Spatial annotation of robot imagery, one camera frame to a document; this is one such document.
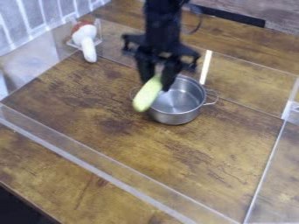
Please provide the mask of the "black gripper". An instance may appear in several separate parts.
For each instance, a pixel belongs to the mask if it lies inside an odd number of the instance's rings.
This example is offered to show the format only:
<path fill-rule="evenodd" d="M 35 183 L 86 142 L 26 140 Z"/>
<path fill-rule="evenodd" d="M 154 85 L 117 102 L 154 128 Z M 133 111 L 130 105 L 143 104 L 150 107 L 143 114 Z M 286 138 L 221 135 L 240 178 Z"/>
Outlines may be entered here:
<path fill-rule="evenodd" d="M 123 51 L 135 54 L 145 50 L 146 55 L 138 54 L 135 62 L 143 83 L 156 76 L 156 63 L 165 63 L 162 84 L 168 92 L 182 70 L 194 72 L 201 54 L 181 41 L 182 18 L 147 18 L 145 34 L 123 34 Z M 180 61 L 182 57 L 193 58 L 192 62 Z"/>

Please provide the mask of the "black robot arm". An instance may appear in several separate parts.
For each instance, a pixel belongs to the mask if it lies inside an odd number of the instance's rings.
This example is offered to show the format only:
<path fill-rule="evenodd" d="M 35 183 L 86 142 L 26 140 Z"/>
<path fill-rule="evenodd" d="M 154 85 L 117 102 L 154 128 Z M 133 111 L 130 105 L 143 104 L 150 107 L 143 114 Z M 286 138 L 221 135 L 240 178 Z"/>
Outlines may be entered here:
<path fill-rule="evenodd" d="M 201 54 L 181 41 L 184 6 L 190 0 L 145 0 L 145 34 L 123 34 L 123 52 L 135 57 L 141 80 L 156 76 L 164 63 L 162 84 L 168 92 L 182 70 L 193 72 Z"/>

